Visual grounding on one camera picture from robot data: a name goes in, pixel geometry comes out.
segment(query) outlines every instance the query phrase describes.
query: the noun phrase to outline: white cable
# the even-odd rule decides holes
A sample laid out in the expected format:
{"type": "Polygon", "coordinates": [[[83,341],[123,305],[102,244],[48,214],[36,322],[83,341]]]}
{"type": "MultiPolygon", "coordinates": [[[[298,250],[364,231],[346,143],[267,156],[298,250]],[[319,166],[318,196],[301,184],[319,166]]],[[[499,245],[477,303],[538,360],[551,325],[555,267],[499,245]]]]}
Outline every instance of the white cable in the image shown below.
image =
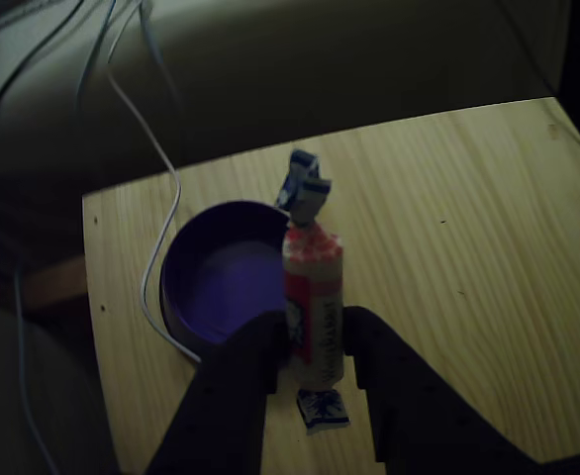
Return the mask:
{"type": "Polygon", "coordinates": [[[17,314],[17,338],[18,338],[18,353],[19,353],[19,376],[20,376],[20,396],[22,398],[22,406],[24,407],[24,414],[26,415],[26,420],[29,423],[29,428],[35,437],[46,464],[48,470],[52,475],[58,475],[58,470],[54,464],[54,460],[48,452],[48,448],[42,439],[40,431],[37,429],[37,424],[35,424],[35,419],[33,418],[33,413],[31,413],[31,406],[29,405],[29,396],[26,388],[26,358],[24,349],[24,314],[22,311],[22,282],[21,282],[20,270],[15,271],[15,276],[13,278],[13,283],[15,286],[15,310],[17,314]]]}
{"type": "Polygon", "coordinates": [[[155,320],[151,316],[151,312],[149,311],[149,307],[147,305],[147,280],[149,278],[149,275],[151,274],[151,270],[153,269],[155,259],[158,256],[158,251],[160,250],[160,247],[162,246],[162,242],[164,241],[164,236],[166,235],[167,228],[169,228],[169,225],[171,224],[171,221],[173,220],[173,216],[175,215],[175,212],[178,208],[178,204],[180,203],[180,195],[182,194],[182,185],[180,184],[180,177],[178,176],[177,171],[175,170],[175,168],[171,164],[169,157],[164,152],[164,150],[162,149],[162,146],[160,146],[160,143],[158,142],[155,135],[151,131],[149,124],[146,122],[143,115],[136,108],[136,106],[134,105],[132,100],[123,91],[123,89],[121,88],[119,83],[114,78],[114,75],[112,74],[111,62],[112,62],[112,56],[114,55],[114,51],[116,50],[116,46],[118,45],[119,40],[121,39],[121,36],[123,35],[123,32],[125,31],[125,28],[130,23],[130,20],[132,20],[132,17],[136,13],[136,10],[138,10],[141,7],[143,2],[144,2],[144,0],[139,0],[134,5],[134,8],[130,12],[130,15],[126,18],[125,23],[121,27],[121,30],[119,31],[119,33],[114,38],[114,42],[112,43],[112,46],[110,47],[110,52],[108,53],[108,61],[107,61],[108,79],[110,80],[112,87],[114,88],[116,93],[119,95],[121,100],[125,103],[125,105],[130,109],[132,114],[134,114],[136,119],[139,121],[139,124],[141,125],[141,127],[145,131],[146,135],[149,137],[149,140],[151,141],[151,143],[155,147],[156,151],[158,152],[158,155],[160,155],[160,158],[162,159],[165,166],[167,167],[167,169],[169,170],[169,172],[173,176],[173,180],[175,181],[175,186],[176,186],[175,198],[173,200],[173,204],[171,205],[171,209],[169,210],[167,218],[164,221],[164,225],[162,225],[162,229],[160,230],[160,234],[158,235],[158,239],[155,243],[155,246],[153,247],[153,251],[151,252],[151,257],[149,258],[149,263],[147,264],[145,272],[143,273],[143,278],[141,279],[141,307],[143,309],[143,313],[145,314],[147,320],[149,321],[149,323],[151,324],[151,326],[153,327],[154,330],[156,330],[164,339],[169,341],[172,345],[174,345],[176,348],[178,348],[184,354],[186,354],[191,359],[193,359],[194,361],[199,363],[201,361],[200,356],[198,356],[193,351],[191,351],[189,348],[187,348],[186,346],[184,346],[181,343],[179,343],[178,341],[176,341],[173,337],[171,337],[171,335],[169,333],[167,333],[165,330],[163,330],[161,327],[158,326],[158,324],[155,322],[155,320]]]}

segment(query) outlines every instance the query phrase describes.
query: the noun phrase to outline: blue and white wrapper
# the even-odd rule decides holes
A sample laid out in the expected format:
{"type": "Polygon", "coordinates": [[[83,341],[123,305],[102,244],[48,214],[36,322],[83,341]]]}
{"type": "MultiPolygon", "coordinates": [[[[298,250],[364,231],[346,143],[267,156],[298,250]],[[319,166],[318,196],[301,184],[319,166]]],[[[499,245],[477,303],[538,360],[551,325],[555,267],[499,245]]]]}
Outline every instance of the blue and white wrapper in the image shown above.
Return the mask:
{"type": "Polygon", "coordinates": [[[292,222],[282,248],[286,320],[290,368],[301,387],[297,406],[308,435],[349,425],[333,389],[343,377],[342,244],[315,222],[331,189],[332,182],[321,178],[317,156],[294,150],[276,206],[288,211],[292,222]]]}
{"type": "Polygon", "coordinates": [[[300,390],[297,406],[308,430],[308,435],[330,428],[346,428],[349,417],[337,390],[312,392],[300,390]]]}
{"type": "Polygon", "coordinates": [[[289,211],[292,223],[304,228],[314,222],[331,189],[332,181],[321,178],[319,158],[303,150],[294,150],[275,206],[289,211]]]}

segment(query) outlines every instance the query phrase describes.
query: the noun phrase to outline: product label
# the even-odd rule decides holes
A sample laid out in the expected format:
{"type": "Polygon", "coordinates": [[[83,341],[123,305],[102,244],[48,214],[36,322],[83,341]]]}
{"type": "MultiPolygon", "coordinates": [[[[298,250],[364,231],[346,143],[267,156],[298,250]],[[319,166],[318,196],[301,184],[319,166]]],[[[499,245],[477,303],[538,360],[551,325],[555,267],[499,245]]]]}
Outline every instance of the product label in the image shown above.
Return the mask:
{"type": "Polygon", "coordinates": [[[310,279],[285,273],[286,319],[292,351],[305,364],[312,362],[310,318],[310,279]]]}

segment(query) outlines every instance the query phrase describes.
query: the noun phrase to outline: wood grain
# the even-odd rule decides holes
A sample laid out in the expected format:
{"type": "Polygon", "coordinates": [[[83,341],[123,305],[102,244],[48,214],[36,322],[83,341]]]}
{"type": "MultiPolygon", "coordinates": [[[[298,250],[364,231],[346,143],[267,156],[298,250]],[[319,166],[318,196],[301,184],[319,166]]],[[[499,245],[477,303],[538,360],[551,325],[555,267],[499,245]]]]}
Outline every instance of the wood grain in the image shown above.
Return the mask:
{"type": "MultiPolygon", "coordinates": [[[[345,302],[380,315],[536,460],[579,453],[580,139],[556,101],[380,124],[184,168],[168,239],[210,206],[272,203],[295,146],[318,153],[334,180],[320,219],[344,239],[345,302]]],[[[95,340],[126,472],[145,469],[194,374],[139,307],[173,192],[162,174],[84,200],[95,340]]],[[[159,317],[156,279],[149,301],[159,317]]],[[[312,437],[296,385],[280,375],[262,473],[384,473],[345,365],[339,388],[352,425],[312,437]]]]}

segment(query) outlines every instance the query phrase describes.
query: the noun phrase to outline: beige couch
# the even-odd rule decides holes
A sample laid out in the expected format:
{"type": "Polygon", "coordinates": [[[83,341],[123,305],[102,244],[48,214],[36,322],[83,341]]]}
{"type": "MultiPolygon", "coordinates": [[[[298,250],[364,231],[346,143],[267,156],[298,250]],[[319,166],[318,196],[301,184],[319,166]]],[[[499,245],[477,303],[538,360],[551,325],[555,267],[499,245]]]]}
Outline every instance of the beige couch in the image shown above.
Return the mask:
{"type": "MultiPolygon", "coordinates": [[[[0,79],[67,3],[0,35],[0,79]]],[[[75,127],[74,88],[105,3],[86,7],[90,16],[61,35],[0,108],[0,227],[38,262],[81,251],[82,193],[162,170],[111,90],[103,57],[84,100],[87,122],[75,127]]],[[[569,0],[504,3],[557,84],[569,0]]],[[[115,69],[180,166],[547,94],[489,0],[157,0],[152,23],[185,117],[175,114],[138,22],[115,69]]]]}

